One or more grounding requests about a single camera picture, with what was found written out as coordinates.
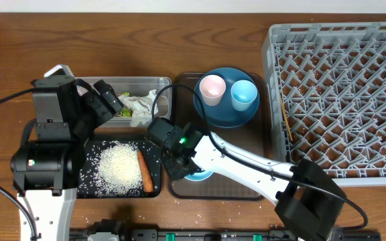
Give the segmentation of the light blue cup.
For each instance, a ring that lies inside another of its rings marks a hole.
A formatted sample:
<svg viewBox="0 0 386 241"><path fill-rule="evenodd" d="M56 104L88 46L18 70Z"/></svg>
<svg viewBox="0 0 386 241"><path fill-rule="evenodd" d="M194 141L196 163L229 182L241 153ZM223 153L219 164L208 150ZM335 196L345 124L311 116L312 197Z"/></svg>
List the light blue cup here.
<svg viewBox="0 0 386 241"><path fill-rule="evenodd" d="M232 106L237 111L246 111L258 96L256 85L249 80L236 81L231 87Z"/></svg>

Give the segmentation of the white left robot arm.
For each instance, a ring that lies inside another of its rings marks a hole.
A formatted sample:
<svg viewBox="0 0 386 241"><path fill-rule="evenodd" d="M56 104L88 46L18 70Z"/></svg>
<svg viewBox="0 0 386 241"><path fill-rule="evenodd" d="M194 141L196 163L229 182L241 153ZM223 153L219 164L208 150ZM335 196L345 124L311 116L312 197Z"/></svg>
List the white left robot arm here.
<svg viewBox="0 0 386 241"><path fill-rule="evenodd" d="M68 240L85 145L94 130L123 109L110 84L67 75L32 81L36 117L11 158L22 205L22 240Z"/></svg>

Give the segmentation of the light blue bowl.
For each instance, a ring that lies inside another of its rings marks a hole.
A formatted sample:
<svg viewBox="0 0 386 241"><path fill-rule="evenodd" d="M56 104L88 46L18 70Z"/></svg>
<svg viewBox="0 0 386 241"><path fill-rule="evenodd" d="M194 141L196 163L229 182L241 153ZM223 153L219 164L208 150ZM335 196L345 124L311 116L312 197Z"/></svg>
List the light blue bowl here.
<svg viewBox="0 0 386 241"><path fill-rule="evenodd" d="M208 179L213 174L212 171L202 171L198 173L193 173L185 176L185 179L188 181L204 181Z"/></svg>

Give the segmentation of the green white wrapper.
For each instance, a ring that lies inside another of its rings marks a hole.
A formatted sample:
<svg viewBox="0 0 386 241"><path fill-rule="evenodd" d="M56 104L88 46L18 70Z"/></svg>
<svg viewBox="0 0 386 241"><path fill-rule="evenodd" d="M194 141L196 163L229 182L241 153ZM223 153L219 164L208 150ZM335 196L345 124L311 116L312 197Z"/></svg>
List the green white wrapper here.
<svg viewBox="0 0 386 241"><path fill-rule="evenodd" d="M119 114L119 117L122 117L122 118L124 118L124 117L127 117L127 118L132 117L132 110L124 103L125 98L127 98L129 96L130 96L129 92L124 92L124 93L122 93L122 94L120 94L118 96L119 100L123 104L123 109L122 109L121 113Z"/></svg>

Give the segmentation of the white rice heap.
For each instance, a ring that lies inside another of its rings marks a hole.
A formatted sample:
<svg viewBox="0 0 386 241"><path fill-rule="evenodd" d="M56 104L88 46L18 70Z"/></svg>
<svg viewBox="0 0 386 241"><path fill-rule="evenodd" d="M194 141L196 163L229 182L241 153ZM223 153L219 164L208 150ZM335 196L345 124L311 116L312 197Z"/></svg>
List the white rice heap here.
<svg viewBox="0 0 386 241"><path fill-rule="evenodd" d="M82 198L141 197L144 194L137 143L95 141L86 146L78 196Z"/></svg>

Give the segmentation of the orange carrot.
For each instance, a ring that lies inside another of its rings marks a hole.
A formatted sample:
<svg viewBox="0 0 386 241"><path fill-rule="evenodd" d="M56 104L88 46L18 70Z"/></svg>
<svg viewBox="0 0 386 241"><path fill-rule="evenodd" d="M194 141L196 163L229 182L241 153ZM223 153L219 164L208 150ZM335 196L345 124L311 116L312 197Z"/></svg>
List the orange carrot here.
<svg viewBox="0 0 386 241"><path fill-rule="evenodd" d="M151 174L145 162L144 156L140 150L137 151L137 161L139 164L141 177L143 181L143 188L146 193L151 193L154 191L154 185L151 178Z"/></svg>

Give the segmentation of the wooden chopstick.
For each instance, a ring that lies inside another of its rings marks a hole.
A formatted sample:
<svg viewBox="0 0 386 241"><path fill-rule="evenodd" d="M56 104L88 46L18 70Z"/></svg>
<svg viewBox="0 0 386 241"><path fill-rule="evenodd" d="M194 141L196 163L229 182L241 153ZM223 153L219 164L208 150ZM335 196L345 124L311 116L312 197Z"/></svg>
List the wooden chopstick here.
<svg viewBox="0 0 386 241"><path fill-rule="evenodd" d="M280 94L280 105L281 105L281 111L282 111L283 119L284 119L284 122L285 122L285 125L286 125L286 128L287 128L287 133L288 133L289 140L293 141L292 132L291 132L291 129L290 129L290 124L288 122L287 115L286 115L286 112L285 112L285 105L283 103L283 96L282 96L282 94Z"/></svg>

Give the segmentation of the pink cup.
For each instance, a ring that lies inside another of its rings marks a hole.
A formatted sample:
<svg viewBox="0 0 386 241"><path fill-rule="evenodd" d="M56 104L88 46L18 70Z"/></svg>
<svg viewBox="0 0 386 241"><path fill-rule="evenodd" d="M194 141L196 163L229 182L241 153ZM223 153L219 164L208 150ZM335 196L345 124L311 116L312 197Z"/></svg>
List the pink cup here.
<svg viewBox="0 0 386 241"><path fill-rule="evenodd" d="M209 106L216 106L222 99L226 83L217 75L207 75L199 83L200 93L204 102Z"/></svg>

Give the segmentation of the white tissue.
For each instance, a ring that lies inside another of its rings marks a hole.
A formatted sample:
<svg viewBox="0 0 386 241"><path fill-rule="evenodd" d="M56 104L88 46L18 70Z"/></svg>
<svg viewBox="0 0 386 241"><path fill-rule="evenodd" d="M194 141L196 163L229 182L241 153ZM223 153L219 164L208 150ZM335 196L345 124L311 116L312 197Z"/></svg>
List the white tissue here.
<svg viewBox="0 0 386 241"><path fill-rule="evenodd" d="M156 98L156 90L150 90L147 96L129 96L124 103L132 110L131 127L145 125L151 120L152 104Z"/></svg>

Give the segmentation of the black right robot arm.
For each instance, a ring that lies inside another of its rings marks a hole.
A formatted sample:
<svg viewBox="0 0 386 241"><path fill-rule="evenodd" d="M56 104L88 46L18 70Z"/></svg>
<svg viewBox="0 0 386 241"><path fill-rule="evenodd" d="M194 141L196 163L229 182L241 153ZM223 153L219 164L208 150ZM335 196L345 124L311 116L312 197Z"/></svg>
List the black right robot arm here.
<svg viewBox="0 0 386 241"><path fill-rule="evenodd" d="M273 161L234 146L198 125L184 128L155 118L146 137L166 156L171 180L210 171L268 199L283 224L303 240L328 240L345 193L317 164Z"/></svg>

